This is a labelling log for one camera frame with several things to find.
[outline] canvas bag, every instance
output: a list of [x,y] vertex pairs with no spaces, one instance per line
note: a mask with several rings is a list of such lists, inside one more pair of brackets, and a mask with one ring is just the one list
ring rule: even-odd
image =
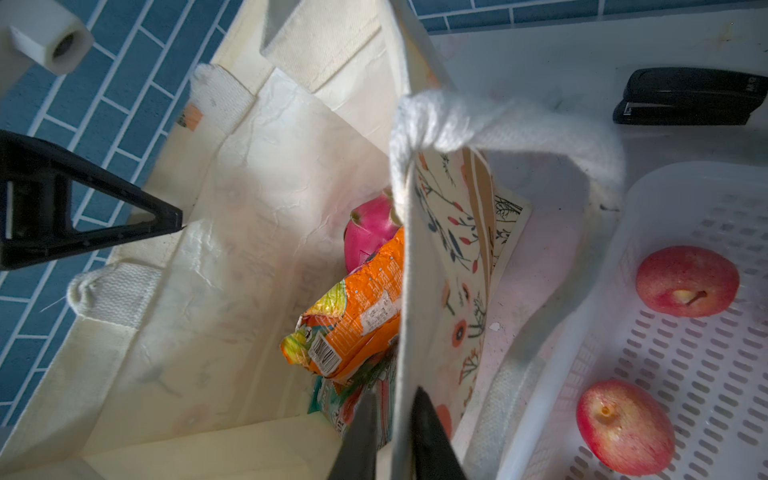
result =
[[[214,63],[229,65],[240,86],[258,99],[244,102],[250,109],[239,123],[231,114],[202,108],[194,131],[174,129],[182,141],[174,145],[169,139],[147,189],[183,207],[187,228],[116,248],[110,258],[110,263],[140,263],[161,271],[141,327],[78,317],[53,373],[41,383],[0,458],[6,471],[63,460],[37,473],[48,475],[51,468],[59,478],[87,478],[84,472],[93,478],[323,478],[327,473],[338,447],[335,432],[317,414],[285,419],[306,411],[310,393],[309,376],[274,355],[277,341],[293,326],[262,322],[254,328],[250,319],[254,308],[262,309],[262,318],[285,312],[295,318],[343,275],[337,234],[346,212],[389,183],[382,152],[391,150],[387,139],[397,98],[450,84],[410,10],[388,2],[324,2],[325,9],[349,14],[340,31],[351,33],[332,35],[328,41],[342,38],[344,48],[332,49],[318,64],[336,67],[321,68],[325,74],[319,77],[302,77],[292,68],[307,64],[296,63],[291,55],[304,55],[307,39],[318,36],[305,35],[301,48],[291,49],[295,37],[288,34],[301,39],[307,25],[317,25],[314,19],[323,14],[317,3],[282,9],[284,3],[275,7],[274,2],[270,8],[276,12],[263,2],[244,5],[236,30],[253,28],[244,21],[252,15],[254,23],[276,32],[272,41],[266,34],[265,56],[249,50],[253,42],[225,41]],[[259,38],[257,33],[250,40]],[[327,53],[313,53],[313,58]],[[239,61],[228,64],[228,58]],[[223,89],[231,94],[237,86]],[[197,101],[202,104],[207,97],[201,95]],[[526,214],[525,205],[515,204],[522,204],[519,199],[503,195],[499,199],[522,208],[498,209],[479,151],[461,148],[472,144],[473,136],[454,131],[445,143],[439,135],[425,134],[439,122],[409,130],[420,123],[402,121],[408,112],[429,111],[437,103],[433,98],[422,104],[426,110],[401,108],[398,125],[406,126],[408,141],[402,141],[403,135],[393,141],[398,149],[406,146],[392,154],[391,168],[408,234],[395,433],[392,458],[385,458],[388,465],[380,469],[390,470],[393,478],[405,478],[410,470],[407,418],[416,385],[426,387],[444,425],[458,424],[479,364],[493,276],[503,271],[503,265],[497,270],[493,265],[500,261],[497,254],[509,254],[493,248],[490,238],[497,220]],[[453,112],[459,119],[477,113]],[[234,129],[231,134],[227,125]],[[417,133],[409,136],[408,131]],[[588,138],[593,134],[587,129]],[[415,154],[432,146],[447,153]],[[568,149],[525,141],[519,147]],[[293,175],[286,177],[285,170]],[[445,176],[419,183],[438,172]],[[416,193],[417,185],[422,194]],[[326,190],[333,192],[326,205],[316,195],[300,195]],[[299,206],[295,216],[280,215]],[[475,227],[477,239],[454,233],[453,227]],[[219,238],[222,232],[231,235]],[[519,231],[510,233],[513,241],[515,235]],[[466,265],[457,264],[458,255]],[[281,291],[281,286],[290,288]],[[477,335],[457,342],[462,321],[467,329],[474,326]],[[58,411],[61,406],[68,407],[67,415]],[[297,435],[312,448],[291,445]],[[261,455],[238,448],[249,442],[263,446]],[[206,455],[211,451],[218,456]]]

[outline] basket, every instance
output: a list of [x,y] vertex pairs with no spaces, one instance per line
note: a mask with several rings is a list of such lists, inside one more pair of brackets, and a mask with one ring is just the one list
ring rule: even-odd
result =
[[[641,261],[680,244],[737,265],[725,312],[677,318],[637,296]],[[497,478],[626,479],[575,421],[582,392],[611,377],[647,390],[674,425],[674,459],[658,478],[768,479],[768,168],[687,162],[631,188],[598,283],[565,320]]]

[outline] orange snack package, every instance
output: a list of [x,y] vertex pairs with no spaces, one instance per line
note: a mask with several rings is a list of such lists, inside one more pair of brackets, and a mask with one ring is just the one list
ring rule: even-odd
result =
[[337,383],[387,350],[400,331],[402,228],[379,252],[338,282],[299,318],[280,343],[288,363]]

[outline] apple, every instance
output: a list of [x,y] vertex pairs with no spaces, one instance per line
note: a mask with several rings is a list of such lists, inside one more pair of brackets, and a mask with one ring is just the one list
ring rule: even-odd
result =
[[711,250],[680,245],[643,260],[635,286],[648,308],[697,318],[728,308],[739,289],[739,270]]
[[589,387],[576,423],[595,456],[621,474],[656,474],[672,461],[672,423],[652,396],[630,383],[611,379]]

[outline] dragon fruit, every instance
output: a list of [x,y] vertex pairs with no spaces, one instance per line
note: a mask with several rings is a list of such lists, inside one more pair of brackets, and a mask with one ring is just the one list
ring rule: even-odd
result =
[[344,230],[344,258],[346,271],[351,273],[395,236],[401,222],[388,190],[352,210],[349,218]]

